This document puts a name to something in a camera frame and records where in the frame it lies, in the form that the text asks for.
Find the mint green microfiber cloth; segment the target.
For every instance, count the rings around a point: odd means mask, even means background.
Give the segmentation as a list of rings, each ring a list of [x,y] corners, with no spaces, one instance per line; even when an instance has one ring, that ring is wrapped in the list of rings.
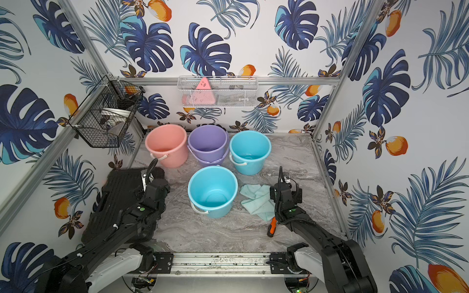
[[[275,217],[275,204],[271,200],[269,185],[245,184],[240,194],[246,197],[241,201],[241,205],[249,214],[258,216],[265,222]]]

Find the pink plastic bucket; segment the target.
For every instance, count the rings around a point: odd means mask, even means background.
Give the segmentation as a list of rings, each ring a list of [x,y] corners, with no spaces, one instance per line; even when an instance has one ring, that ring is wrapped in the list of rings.
[[[188,134],[179,125],[162,125],[150,131],[145,147],[166,168],[181,167],[188,159]]]

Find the teal bucket with white handle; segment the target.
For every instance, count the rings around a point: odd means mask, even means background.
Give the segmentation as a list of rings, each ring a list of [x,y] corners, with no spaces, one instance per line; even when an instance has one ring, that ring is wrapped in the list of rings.
[[[261,172],[272,151],[269,138],[256,131],[235,134],[229,144],[229,158],[242,175],[252,176]]]

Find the purple plastic bucket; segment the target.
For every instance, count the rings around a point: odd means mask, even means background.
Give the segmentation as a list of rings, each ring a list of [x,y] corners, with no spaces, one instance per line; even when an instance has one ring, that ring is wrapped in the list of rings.
[[[203,125],[188,137],[188,148],[203,167],[220,166],[228,156],[229,136],[216,125]]]

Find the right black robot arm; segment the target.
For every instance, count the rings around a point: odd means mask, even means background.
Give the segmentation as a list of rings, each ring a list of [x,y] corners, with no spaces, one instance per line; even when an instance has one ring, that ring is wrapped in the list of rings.
[[[321,257],[323,283],[330,293],[376,293],[377,285],[360,245],[343,240],[321,227],[302,208],[302,190],[280,179],[271,187],[279,225],[298,234]]]

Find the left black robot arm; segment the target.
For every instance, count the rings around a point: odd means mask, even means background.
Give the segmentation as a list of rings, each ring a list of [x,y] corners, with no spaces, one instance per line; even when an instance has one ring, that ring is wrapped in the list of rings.
[[[121,255],[112,257],[111,254],[156,224],[164,212],[169,192],[165,179],[154,179],[147,184],[142,201],[122,211],[111,227],[84,247],[46,262],[37,278],[35,292],[98,293],[129,272],[150,272],[156,260],[154,250],[148,246],[132,244]]]

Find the black ribbed case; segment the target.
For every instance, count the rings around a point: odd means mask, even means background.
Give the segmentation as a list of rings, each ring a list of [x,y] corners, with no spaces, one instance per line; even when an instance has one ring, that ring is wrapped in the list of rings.
[[[146,173],[146,168],[128,168],[111,171],[105,185],[101,188],[101,193],[96,197],[89,223],[81,237],[83,244],[88,244],[107,228],[117,223],[118,214],[121,210],[124,211],[143,200],[145,179],[142,176],[146,175]],[[165,179],[165,171],[161,167],[154,167],[150,172],[150,182],[154,179]],[[160,212],[160,216],[157,216],[156,220],[151,222],[148,228],[144,228],[137,236],[128,240],[127,244],[148,242],[152,239],[157,226],[157,220],[161,219],[161,214],[166,209],[165,199],[170,190],[169,186],[167,190],[161,200],[157,201],[158,207],[156,209]]]

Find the pink triangular sponge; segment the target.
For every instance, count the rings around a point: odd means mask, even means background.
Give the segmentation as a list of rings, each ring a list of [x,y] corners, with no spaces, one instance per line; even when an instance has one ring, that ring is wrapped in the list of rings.
[[[196,88],[190,91],[186,97],[186,105],[190,106],[211,106],[216,104],[210,82],[207,77],[203,77]]]

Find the orange handled screwdriver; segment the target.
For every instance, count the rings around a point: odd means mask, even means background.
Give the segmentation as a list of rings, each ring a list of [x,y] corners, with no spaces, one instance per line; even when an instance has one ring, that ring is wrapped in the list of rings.
[[[274,235],[275,235],[275,232],[276,232],[276,227],[277,227],[277,219],[275,217],[273,217],[271,219],[271,223],[267,229],[267,236],[269,238],[273,238]]]

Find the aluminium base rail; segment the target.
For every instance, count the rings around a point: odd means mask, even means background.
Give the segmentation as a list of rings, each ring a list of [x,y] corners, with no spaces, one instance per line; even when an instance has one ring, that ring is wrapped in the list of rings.
[[[311,247],[277,253],[169,253],[143,255],[136,249],[126,249],[107,257],[85,280],[107,285],[124,275],[165,277],[300,277],[311,274],[320,280],[340,277],[344,270],[352,279],[370,274],[366,260],[353,261],[344,253],[333,260]]]

